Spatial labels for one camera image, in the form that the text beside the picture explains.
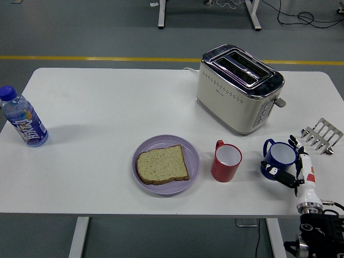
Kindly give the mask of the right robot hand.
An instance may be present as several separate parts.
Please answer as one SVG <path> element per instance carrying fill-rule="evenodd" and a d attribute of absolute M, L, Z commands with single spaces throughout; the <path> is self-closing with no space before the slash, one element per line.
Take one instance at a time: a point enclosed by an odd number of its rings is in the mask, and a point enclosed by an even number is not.
<path fill-rule="evenodd" d="M 265 141 L 260 169 L 267 179 L 295 190 L 300 214 L 322 213 L 323 203 L 316 194 L 311 158 L 293 135 L 287 143 L 273 139 Z"/>

